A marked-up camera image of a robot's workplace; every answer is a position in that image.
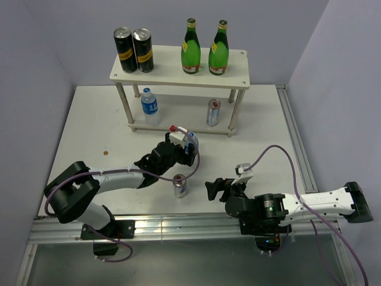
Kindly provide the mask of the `pocari sweat bottle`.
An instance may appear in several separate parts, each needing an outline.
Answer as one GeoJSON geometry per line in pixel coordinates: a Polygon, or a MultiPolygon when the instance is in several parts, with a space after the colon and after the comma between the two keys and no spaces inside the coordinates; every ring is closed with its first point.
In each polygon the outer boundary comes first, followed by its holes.
{"type": "Polygon", "coordinates": [[[195,150],[199,148],[198,138],[196,137],[195,133],[192,131],[189,131],[188,135],[189,136],[186,138],[186,141],[185,141],[185,154],[189,154],[190,144],[193,145],[195,150]]]}
{"type": "Polygon", "coordinates": [[[150,126],[158,126],[160,123],[158,102],[156,96],[152,93],[150,88],[143,89],[141,104],[146,123],[150,126]]]}

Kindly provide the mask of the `silver blue can front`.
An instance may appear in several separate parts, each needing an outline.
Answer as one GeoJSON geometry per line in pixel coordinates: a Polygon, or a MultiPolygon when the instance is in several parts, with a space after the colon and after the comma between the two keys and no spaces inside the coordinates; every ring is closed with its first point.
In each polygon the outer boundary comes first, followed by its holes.
{"type": "Polygon", "coordinates": [[[183,174],[176,174],[173,177],[174,194],[177,198],[182,198],[187,193],[187,183],[183,174]]]}

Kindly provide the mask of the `silver blue can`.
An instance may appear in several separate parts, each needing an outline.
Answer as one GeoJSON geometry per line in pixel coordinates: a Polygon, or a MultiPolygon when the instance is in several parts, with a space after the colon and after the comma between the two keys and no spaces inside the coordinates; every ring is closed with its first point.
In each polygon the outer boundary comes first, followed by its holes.
{"type": "Polygon", "coordinates": [[[215,126],[218,123],[221,103],[217,99],[211,99],[208,103],[207,119],[208,126],[215,126]]]}
{"type": "Polygon", "coordinates": [[[187,193],[187,183],[183,174],[176,174],[173,177],[174,194],[177,198],[182,198],[187,193]]]}

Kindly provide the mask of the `Pocari Sweat bottle front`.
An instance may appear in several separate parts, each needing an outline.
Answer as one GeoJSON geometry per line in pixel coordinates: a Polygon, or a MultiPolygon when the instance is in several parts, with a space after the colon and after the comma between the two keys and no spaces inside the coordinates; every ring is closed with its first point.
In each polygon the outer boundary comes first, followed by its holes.
{"type": "Polygon", "coordinates": [[[143,89],[141,104],[146,123],[150,126],[158,126],[160,123],[158,102],[156,96],[152,93],[150,88],[143,89]]]}

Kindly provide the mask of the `green glass bottle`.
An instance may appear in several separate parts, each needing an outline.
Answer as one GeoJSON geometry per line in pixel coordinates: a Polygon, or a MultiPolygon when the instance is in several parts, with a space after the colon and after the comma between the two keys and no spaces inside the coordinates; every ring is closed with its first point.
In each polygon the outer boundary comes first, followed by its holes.
{"type": "Polygon", "coordinates": [[[227,40],[226,20],[220,20],[218,23],[218,31],[210,47],[208,56],[208,68],[211,74],[219,76],[223,75],[229,61],[229,44],[227,40]]]}
{"type": "Polygon", "coordinates": [[[189,18],[181,50],[182,69],[187,74],[195,74],[199,70],[200,63],[201,47],[196,34],[196,20],[189,18]]]}

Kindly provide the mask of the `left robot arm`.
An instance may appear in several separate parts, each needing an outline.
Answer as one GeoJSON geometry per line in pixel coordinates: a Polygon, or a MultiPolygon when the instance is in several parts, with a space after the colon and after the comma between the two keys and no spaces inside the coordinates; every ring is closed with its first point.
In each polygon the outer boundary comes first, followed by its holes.
{"type": "Polygon", "coordinates": [[[199,148],[194,140],[175,144],[170,138],[121,169],[101,171],[76,161],[45,187],[44,211],[57,217],[60,223],[76,220],[93,228],[102,238],[109,238],[116,230],[115,218],[105,205],[93,202],[98,194],[146,188],[164,180],[165,172],[175,164],[198,167],[199,161],[199,148]]]}

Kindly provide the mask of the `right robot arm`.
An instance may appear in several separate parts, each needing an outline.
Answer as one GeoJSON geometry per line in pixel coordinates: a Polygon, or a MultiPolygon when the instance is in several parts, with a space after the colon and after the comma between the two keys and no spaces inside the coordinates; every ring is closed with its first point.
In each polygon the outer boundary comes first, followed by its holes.
{"type": "Polygon", "coordinates": [[[323,222],[343,217],[348,223],[373,221],[370,208],[359,184],[348,182],[342,188],[309,194],[263,194],[249,198],[245,194],[253,177],[254,164],[236,166],[235,179],[217,178],[206,182],[208,199],[222,192],[220,202],[226,213],[239,220],[241,234],[267,236],[286,233],[291,225],[319,218],[323,222]]]}

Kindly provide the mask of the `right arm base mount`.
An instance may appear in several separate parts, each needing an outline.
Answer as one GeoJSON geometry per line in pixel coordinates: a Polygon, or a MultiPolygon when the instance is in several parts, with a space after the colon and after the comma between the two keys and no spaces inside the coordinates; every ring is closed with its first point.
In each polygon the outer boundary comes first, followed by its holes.
{"type": "Polygon", "coordinates": [[[292,231],[291,225],[266,228],[243,220],[239,220],[239,226],[241,234],[253,236],[260,253],[269,256],[282,249],[292,231]]]}

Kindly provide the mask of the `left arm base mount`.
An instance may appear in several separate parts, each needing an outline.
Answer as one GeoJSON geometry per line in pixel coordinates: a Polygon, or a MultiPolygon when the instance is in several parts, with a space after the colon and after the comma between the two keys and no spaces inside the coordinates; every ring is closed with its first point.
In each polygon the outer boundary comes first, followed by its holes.
{"type": "Polygon", "coordinates": [[[84,224],[80,234],[82,241],[93,241],[93,254],[95,258],[105,263],[120,263],[131,258],[132,247],[123,239],[132,239],[135,234],[134,220],[112,220],[101,230],[84,224]],[[115,256],[120,247],[129,250],[125,258],[111,259],[115,256]]]}

